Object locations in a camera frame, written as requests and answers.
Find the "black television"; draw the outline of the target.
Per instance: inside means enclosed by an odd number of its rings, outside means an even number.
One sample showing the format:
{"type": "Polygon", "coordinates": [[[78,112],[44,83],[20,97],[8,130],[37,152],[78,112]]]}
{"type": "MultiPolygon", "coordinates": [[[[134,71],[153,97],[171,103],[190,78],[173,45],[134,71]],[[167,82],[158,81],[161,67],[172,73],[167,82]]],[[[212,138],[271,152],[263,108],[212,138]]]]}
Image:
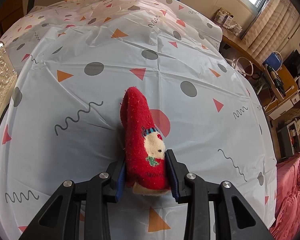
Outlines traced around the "black television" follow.
{"type": "Polygon", "coordinates": [[[283,62],[293,78],[300,76],[300,53],[294,50],[283,62]]]}

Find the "red Christmas sock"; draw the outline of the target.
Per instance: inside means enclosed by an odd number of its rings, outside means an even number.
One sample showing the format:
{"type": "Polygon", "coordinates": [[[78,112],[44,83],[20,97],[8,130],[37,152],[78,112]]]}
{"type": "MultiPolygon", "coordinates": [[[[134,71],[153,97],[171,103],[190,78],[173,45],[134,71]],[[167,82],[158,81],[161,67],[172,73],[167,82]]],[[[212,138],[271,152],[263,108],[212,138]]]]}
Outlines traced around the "red Christmas sock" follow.
{"type": "Polygon", "coordinates": [[[134,194],[160,196],[168,193],[166,147],[147,100],[137,88],[126,90],[120,119],[125,132],[126,185],[134,194]]]}

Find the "right beige curtain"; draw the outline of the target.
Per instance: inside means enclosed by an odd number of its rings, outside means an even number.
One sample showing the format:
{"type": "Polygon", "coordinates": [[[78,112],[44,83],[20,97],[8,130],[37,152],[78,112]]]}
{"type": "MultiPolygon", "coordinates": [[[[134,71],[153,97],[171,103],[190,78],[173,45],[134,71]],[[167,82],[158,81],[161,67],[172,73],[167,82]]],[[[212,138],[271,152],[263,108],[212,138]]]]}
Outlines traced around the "right beige curtain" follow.
{"type": "Polygon", "coordinates": [[[260,64],[277,51],[300,22],[300,14],[290,0],[267,0],[242,41],[260,64]]]}

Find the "white bag under desk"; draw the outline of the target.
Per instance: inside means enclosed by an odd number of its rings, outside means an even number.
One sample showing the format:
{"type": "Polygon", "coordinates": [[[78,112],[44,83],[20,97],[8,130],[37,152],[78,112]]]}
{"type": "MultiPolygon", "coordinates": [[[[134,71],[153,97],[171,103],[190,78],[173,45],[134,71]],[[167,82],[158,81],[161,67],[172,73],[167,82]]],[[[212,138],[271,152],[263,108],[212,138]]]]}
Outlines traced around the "white bag under desk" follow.
{"type": "Polygon", "coordinates": [[[228,59],[228,58],[225,58],[226,62],[232,66],[232,68],[234,68],[234,70],[236,70],[239,74],[243,75],[244,77],[248,76],[248,77],[252,77],[253,75],[253,72],[254,72],[254,66],[253,66],[253,63],[248,60],[246,57],[243,57],[243,56],[240,56],[236,59],[228,59]],[[248,63],[248,66],[250,66],[250,72],[246,72],[245,71],[245,67],[243,67],[243,64],[240,63],[240,61],[243,60],[243,61],[247,61],[248,63]]]}

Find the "boxes on desk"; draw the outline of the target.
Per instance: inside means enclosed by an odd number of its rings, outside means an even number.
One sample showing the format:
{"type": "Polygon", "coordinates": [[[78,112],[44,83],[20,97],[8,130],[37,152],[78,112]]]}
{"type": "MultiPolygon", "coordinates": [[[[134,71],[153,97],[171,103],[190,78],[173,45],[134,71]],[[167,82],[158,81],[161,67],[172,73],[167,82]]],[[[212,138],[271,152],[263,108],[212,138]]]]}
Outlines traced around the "boxes on desk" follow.
{"type": "Polygon", "coordinates": [[[242,32],[242,27],[234,20],[233,14],[224,8],[219,8],[216,11],[214,21],[221,27],[231,31],[236,36],[239,36],[242,32]]]}

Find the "wooden desk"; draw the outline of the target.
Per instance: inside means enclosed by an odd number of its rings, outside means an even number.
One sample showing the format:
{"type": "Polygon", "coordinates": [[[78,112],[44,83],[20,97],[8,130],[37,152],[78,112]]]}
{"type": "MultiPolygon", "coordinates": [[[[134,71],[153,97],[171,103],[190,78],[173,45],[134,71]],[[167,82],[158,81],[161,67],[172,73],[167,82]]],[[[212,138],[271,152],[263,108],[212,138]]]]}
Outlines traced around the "wooden desk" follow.
{"type": "Polygon", "coordinates": [[[242,56],[246,57],[255,67],[257,67],[261,72],[264,72],[264,66],[260,64],[253,56],[252,52],[246,46],[243,41],[233,34],[230,30],[221,27],[223,37],[222,41],[229,45],[231,48],[234,48],[236,51],[242,54],[242,56]]]}

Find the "patterned plastic tablecloth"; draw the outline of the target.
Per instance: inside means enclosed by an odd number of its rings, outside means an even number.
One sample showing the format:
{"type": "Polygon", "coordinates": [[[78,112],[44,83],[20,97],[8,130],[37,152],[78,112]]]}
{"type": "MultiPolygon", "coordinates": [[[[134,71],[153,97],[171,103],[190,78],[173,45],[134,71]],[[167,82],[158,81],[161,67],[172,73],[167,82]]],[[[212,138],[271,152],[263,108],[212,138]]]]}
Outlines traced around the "patterned plastic tablecloth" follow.
{"type": "Polygon", "coordinates": [[[15,22],[0,38],[17,72],[0,124],[0,237],[18,239],[63,181],[88,180],[117,158],[129,87],[146,97],[178,161],[232,182],[270,227],[269,127],[221,39],[219,26],[176,0],[67,0],[15,22]]]}

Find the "blue folding chair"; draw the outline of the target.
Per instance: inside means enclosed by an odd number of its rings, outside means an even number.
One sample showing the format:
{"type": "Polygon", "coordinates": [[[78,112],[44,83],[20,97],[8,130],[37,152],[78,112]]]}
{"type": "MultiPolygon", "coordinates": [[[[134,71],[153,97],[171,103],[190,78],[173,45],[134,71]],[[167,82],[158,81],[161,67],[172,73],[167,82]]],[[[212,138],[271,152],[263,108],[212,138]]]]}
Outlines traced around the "blue folding chair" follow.
{"type": "Polygon", "coordinates": [[[282,64],[282,55],[278,51],[273,51],[263,62],[266,81],[269,83],[270,88],[274,93],[270,103],[266,105],[265,109],[267,109],[275,101],[282,101],[286,94],[290,90],[294,89],[294,86],[289,87],[287,90],[284,88],[283,81],[277,73],[277,71],[281,69],[282,64]]]}

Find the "pink ruffled bedding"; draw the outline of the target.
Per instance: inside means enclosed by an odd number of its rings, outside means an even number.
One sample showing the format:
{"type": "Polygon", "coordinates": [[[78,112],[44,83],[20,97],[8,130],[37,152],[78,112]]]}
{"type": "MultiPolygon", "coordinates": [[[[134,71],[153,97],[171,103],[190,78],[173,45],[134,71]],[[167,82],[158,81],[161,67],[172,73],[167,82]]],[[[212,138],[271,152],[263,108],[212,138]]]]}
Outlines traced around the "pink ruffled bedding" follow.
{"type": "Polygon", "coordinates": [[[300,153],[277,164],[274,239],[293,239],[300,231],[300,153]]]}

